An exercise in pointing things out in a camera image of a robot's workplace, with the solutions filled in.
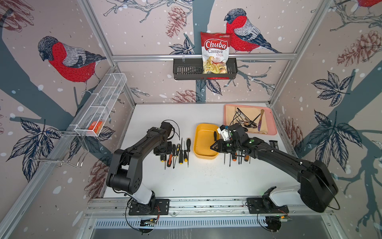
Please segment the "fat black yellow screwdriver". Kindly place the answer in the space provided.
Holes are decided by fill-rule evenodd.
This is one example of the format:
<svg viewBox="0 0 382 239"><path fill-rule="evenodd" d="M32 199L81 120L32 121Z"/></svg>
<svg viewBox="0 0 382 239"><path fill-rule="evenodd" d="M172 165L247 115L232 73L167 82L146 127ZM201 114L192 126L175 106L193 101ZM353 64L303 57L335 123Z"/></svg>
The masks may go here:
<svg viewBox="0 0 382 239"><path fill-rule="evenodd" d="M187 146L186 146L186 144L185 144L183 156L184 156L184 162L188 162Z"/></svg>

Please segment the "yellow storage box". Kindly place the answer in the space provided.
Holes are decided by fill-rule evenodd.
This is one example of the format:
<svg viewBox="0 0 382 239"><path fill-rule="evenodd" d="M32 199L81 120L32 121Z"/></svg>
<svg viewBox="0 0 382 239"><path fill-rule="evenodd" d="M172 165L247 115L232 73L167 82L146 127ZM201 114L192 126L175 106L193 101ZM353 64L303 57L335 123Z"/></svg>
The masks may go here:
<svg viewBox="0 0 382 239"><path fill-rule="evenodd" d="M218 156L218 152L210 148L215 143L213 132L217 132L217 130L217 125L208 123L201 123L196 127L194 154L197 158L213 160Z"/></svg>

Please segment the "black long screwdriver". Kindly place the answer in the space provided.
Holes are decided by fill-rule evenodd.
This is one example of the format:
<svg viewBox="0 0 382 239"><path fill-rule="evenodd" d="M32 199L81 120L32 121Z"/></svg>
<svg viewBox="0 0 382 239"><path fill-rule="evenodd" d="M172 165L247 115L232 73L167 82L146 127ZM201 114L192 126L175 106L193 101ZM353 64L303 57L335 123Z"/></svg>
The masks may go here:
<svg viewBox="0 0 382 239"><path fill-rule="evenodd" d="M190 162L190 151L191 151L191 139L188 138L187 141L186 141L186 146L187 146L187 149L186 149L186 152L187 152L187 158L186 158L186 161L187 161L187 166L189 166L189 162Z"/></svg>

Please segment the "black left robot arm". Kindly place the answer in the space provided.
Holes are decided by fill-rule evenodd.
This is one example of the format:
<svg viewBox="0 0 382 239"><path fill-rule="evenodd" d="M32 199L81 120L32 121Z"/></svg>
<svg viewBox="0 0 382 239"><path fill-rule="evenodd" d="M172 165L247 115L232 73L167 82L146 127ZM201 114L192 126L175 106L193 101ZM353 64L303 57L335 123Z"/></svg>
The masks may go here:
<svg viewBox="0 0 382 239"><path fill-rule="evenodd" d="M166 157L172 153L173 126L162 122L160 127L150 128L146 135L127 149L117 149L113 155L106 177L107 187L117 193L129 195L138 204L153 207L155 193L143 184L143 160L149 153Z"/></svg>

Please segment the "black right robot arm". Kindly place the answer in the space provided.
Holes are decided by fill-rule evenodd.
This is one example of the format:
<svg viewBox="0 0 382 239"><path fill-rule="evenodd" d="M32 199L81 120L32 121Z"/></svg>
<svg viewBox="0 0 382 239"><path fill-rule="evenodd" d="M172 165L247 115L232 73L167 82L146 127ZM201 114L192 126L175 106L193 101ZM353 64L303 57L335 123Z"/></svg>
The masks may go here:
<svg viewBox="0 0 382 239"><path fill-rule="evenodd" d="M258 137L249 137L247 129L239 123L222 125L217 132L222 138L210 146L211 150L229 153L231 156L240 152L250 158L262 160L299 183L298 187L269 188L262 196L264 211L280 210L287 205L305 205L317 213L323 213L335 199L338 187L323 162L298 159L270 146Z"/></svg>

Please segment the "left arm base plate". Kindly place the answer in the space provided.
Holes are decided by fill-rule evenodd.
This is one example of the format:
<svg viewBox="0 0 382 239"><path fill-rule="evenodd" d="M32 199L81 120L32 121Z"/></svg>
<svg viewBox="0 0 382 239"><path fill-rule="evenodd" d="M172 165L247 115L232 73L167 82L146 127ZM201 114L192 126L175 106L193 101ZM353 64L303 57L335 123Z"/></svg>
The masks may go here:
<svg viewBox="0 0 382 239"><path fill-rule="evenodd" d="M147 205L137 203L133 200L129 203L127 212L129 216L168 215L169 204L169 199L156 199L155 201L150 201Z"/></svg>

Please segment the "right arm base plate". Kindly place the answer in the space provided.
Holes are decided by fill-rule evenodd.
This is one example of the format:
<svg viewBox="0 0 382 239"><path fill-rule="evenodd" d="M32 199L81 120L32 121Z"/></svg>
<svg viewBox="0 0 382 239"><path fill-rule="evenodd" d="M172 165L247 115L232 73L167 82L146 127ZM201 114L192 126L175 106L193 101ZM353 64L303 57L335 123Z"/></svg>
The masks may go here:
<svg viewBox="0 0 382 239"><path fill-rule="evenodd" d="M263 199L262 197L246 198L246 203L250 214L288 214L287 205L277 206L271 200Z"/></svg>

